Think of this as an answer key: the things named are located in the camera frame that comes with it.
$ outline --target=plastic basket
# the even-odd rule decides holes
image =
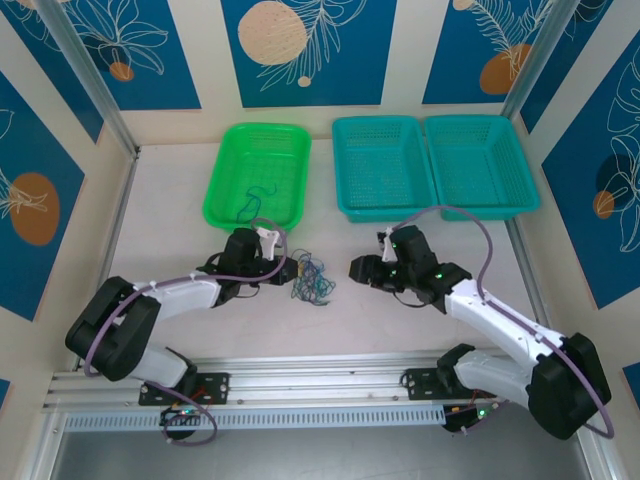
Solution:
[[[225,134],[202,212],[215,227],[268,218],[285,230],[302,218],[311,136],[294,125],[244,123]]]
[[[482,220],[508,220],[540,205],[527,161],[509,119],[450,115],[425,120],[427,147],[441,204]],[[443,212],[445,220],[466,220]]]
[[[403,220],[434,205],[420,123],[412,117],[351,117],[333,124],[338,207],[352,222]]]

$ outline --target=tangled wire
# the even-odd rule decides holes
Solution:
[[[324,307],[329,302],[324,300],[336,287],[336,282],[324,277],[324,263],[321,260],[312,259],[311,252],[302,252],[298,257],[298,278],[293,281],[291,298],[299,298],[303,302],[309,302],[316,307]]]
[[[236,223],[249,223],[260,214],[262,208],[262,197],[271,197],[278,192],[277,185],[273,186],[273,191],[270,192],[264,187],[259,185],[249,187],[245,194],[248,198],[247,203],[236,214]]]

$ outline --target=white leaf drawing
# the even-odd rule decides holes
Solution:
[[[607,130],[612,134],[611,150],[616,159],[615,172],[598,194],[596,214],[608,218],[619,213],[621,253],[640,246],[640,47],[625,66],[611,101]]]
[[[14,112],[11,110],[0,109],[0,141],[9,132],[13,116]],[[33,208],[46,212],[47,207],[43,205],[46,198],[46,193],[34,196],[16,188],[0,169],[0,218],[5,218],[11,210],[20,213],[20,208]]]
[[[488,38],[494,50],[509,60],[510,77],[513,80],[520,71],[524,59],[522,48],[540,29],[556,0],[540,0],[534,7],[529,0],[524,13],[516,16],[510,0],[473,0],[467,8],[476,15],[480,33]]]
[[[36,10],[18,0],[0,1],[7,4],[31,36],[59,51]],[[137,65],[158,75],[164,74],[164,63],[153,49],[167,42],[169,32],[138,21],[140,9],[137,0],[70,0],[61,6],[87,50],[97,53],[92,58],[99,69],[110,71],[109,67],[117,61],[127,67]],[[123,75],[131,73],[131,70],[117,70],[120,80],[130,80]]]
[[[580,5],[576,8],[571,20],[564,29],[564,33],[573,40],[578,24],[595,22],[600,18],[604,11],[604,6],[608,0],[598,0],[598,3],[584,3],[580,2]]]
[[[356,1],[357,7],[349,9],[352,11],[347,14],[346,7]],[[338,29],[357,18],[365,8],[367,0],[278,0],[278,3],[290,7],[302,21],[306,31],[306,44],[304,49],[288,62],[272,64],[268,56],[263,59],[263,69],[258,74],[258,78],[265,79],[261,92],[281,81],[287,85],[295,81],[300,83],[301,80],[310,83],[322,70],[323,64],[331,62],[331,55],[340,53]],[[283,22],[271,34],[270,39],[285,39],[291,33],[291,29],[296,27],[296,23]],[[296,45],[283,45],[277,50],[274,49],[274,58],[275,55],[286,56],[287,49],[295,48]]]
[[[25,31],[36,40],[43,42],[51,50],[56,52],[60,51],[60,48],[56,42],[51,38],[51,34],[44,22],[38,15],[38,12],[33,8],[29,8],[27,5],[19,2],[18,0],[2,0],[13,16],[22,23]]]

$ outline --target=white robotic arm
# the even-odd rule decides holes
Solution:
[[[567,338],[526,318],[489,292],[480,292],[469,272],[453,263],[438,262],[415,226],[387,229],[378,234],[378,241],[383,255],[353,260],[349,271],[353,280],[394,294],[411,290],[424,305],[471,325],[511,357],[491,357],[464,344],[449,351],[431,377],[438,378],[451,398],[469,390],[490,392],[529,409],[545,430],[562,439],[598,411],[593,396],[603,404],[611,399],[589,339],[580,334]],[[582,380],[567,360],[575,364]]]
[[[149,344],[153,328],[190,310],[219,307],[236,297],[242,284],[283,285],[296,278],[297,262],[275,256],[281,240],[275,230],[239,228],[223,252],[188,277],[137,284],[109,278],[71,327],[67,348],[109,380],[131,376],[162,387],[180,386],[180,393],[189,395],[190,387],[182,387],[197,369],[168,347]]]
[[[445,297],[446,310],[452,317],[462,320],[484,333],[513,360],[491,357],[472,351],[460,358],[454,367],[460,383],[470,390],[484,390],[528,408],[533,369],[540,355],[548,357],[553,352],[513,321],[487,305],[487,301],[500,305],[518,316],[539,335],[544,335],[557,347],[562,346],[563,336],[535,323],[485,291],[485,299],[478,295],[475,280],[463,280]]]

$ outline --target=white table surface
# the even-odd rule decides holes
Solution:
[[[111,275],[128,281],[184,276],[224,248],[228,232],[211,227],[202,203],[218,144],[144,147],[133,182]],[[441,262],[474,275],[487,247],[472,223],[444,222],[437,213],[417,225]],[[443,350],[460,342],[490,347],[481,333],[434,307],[411,309],[390,294],[353,282],[352,259],[380,253],[376,232],[386,224],[353,224],[338,210],[331,140],[313,142],[305,213],[288,237],[326,265],[337,283],[331,303],[291,299],[291,286],[265,285],[252,299],[234,299],[156,326],[152,339],[191,358],[391,353]],[[495,255],[485,288],[532,315],[503,222],[488,222]]]

